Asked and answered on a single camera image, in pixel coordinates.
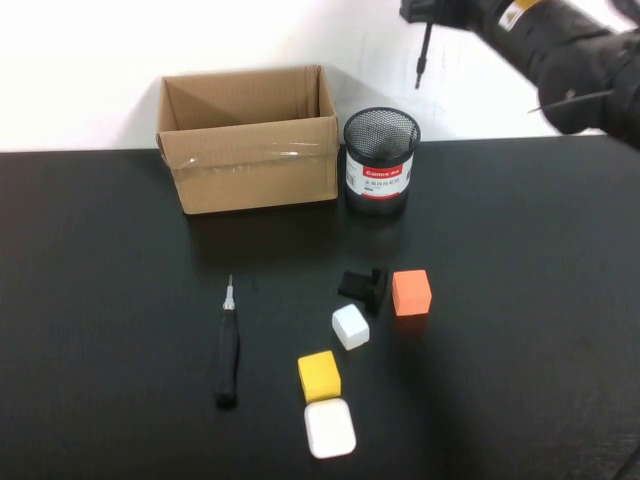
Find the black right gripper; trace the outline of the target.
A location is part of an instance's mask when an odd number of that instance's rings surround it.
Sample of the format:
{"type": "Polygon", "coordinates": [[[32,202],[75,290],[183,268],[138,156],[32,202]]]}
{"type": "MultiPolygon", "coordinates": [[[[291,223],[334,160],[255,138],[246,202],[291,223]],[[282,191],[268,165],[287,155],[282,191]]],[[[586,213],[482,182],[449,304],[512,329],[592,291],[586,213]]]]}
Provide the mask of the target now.
{"type": "Polygon", "coordinates": [[[499,0],[402,0],[399,14],[409,24],[437,24],[480,31],[495,19],[499,0]]]}

